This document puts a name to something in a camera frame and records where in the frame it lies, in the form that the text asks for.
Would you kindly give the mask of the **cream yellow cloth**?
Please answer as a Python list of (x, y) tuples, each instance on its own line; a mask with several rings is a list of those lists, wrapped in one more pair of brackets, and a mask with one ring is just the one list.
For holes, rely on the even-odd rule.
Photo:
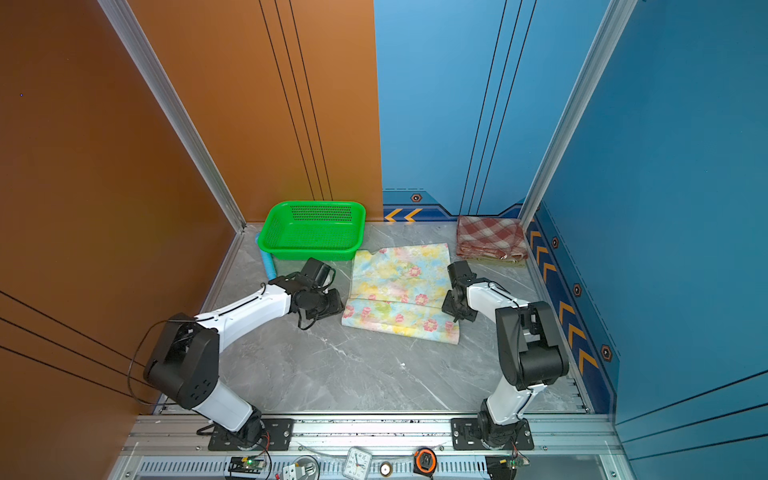
[(456, 345), (460, 327), (442, 311), (451, 289), (445, 243), (360, 250), (341, 324)]

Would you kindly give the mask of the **red plaid skirt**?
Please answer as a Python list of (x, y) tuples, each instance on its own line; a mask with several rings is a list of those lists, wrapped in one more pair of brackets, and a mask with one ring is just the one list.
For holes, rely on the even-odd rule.
[(460, 216), (456, 254), (464, 259), (522, 261), (527, 258), (525, 234), (518, 219)]

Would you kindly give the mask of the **olive green skirt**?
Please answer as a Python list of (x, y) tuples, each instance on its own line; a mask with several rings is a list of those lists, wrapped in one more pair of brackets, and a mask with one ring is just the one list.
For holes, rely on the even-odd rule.
[(471, 257), (468, 258), (469, 262), (478, 263), (481, 265), (497, 265), (497, 266), (510, 266), (510, 267), (520, 267), (521, 265), (524, 265), (527, 259), (525, 257), (523, 258), (504, 258), (504, 259), (498, 259), (493, 257)]

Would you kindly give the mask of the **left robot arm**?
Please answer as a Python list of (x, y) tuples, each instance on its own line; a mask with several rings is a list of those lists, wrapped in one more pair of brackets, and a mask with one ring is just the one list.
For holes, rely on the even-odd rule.
[(298, 315), (298, 328), (304, 331), (342, 313), (334, 278), (333, 267), (311, 258), (300, 271), (278, 276), (229, 305), (194, 317), (172, 317), (163, 323), (144, 381), (228, 432), (237, 446), (257, 446), (266, 437), (262, 414), (220, 379), (220, 355), (239, 338), (288, 314)]

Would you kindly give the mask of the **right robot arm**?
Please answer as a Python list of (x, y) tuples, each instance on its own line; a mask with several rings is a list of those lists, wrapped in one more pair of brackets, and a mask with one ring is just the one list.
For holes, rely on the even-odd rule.
[(495, 391), (481, 403), (474, 431), (460, 435), (457, 447), (482, 443), (487, 449), (530, 450), (525, 411), (569, 371), (556, 315), (546, 301), (517, 298), (499, 283), (477, 276), (466, 261), (450, 264), (447, 271), (451, 288), (442, 311), (453, 321), (475, 321), (480, 315), (493, 321), (502, 373)]

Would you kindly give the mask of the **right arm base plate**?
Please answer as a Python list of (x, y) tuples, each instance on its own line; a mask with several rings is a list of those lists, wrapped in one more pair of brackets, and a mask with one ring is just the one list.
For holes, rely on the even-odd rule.
[(497, 425), (477, 417), (452, 418), (450, 426), (453, 448), (458, 451), (532, 451), (535, 448), (527, 419), (509, 425)]

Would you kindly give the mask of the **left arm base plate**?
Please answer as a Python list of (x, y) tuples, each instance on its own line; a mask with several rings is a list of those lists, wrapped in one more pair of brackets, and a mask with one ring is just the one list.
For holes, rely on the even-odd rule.
[(210, 451), (287, 451), (293, 435), (292, 418), (259, 418), (247, 422), (239, 431), (231, 432), (214, 423), (208, 449)]

